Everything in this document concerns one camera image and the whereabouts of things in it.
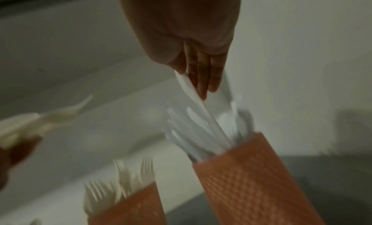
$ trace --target orange utensil holder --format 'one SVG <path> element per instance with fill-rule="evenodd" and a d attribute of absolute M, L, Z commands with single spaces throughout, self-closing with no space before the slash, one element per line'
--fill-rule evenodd
<path fill-rule="evenodd" d="M 89 225 L 165 225 L 156 183 L 88 219 Z"/>
<path fill-rule="evenodd" d="M 262 133 L 193 168 L 223 225 L 324 225 Z"/>

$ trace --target gray surface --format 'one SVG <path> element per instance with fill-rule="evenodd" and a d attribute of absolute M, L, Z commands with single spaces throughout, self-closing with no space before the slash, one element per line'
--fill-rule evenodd
<path fill-rule="evenodd" d="M 372 224 L 372 157 L 282 157 L 328 225 Z M 168 225 L 214 225 L 204 194 L 167 214 Z"/>

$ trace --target orange mesh container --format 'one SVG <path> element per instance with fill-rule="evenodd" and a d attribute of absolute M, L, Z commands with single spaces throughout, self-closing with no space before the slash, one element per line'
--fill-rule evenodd
<path fill-rule="evenodd" d="M 193 168 L 223 225 L 324 225 L 262 133 Z"/>
<path fill-rule="evenodd" d="M 89 225 L 165 225 L 165 215 L 156 183 L 109 210 L 88 219 Z"/>

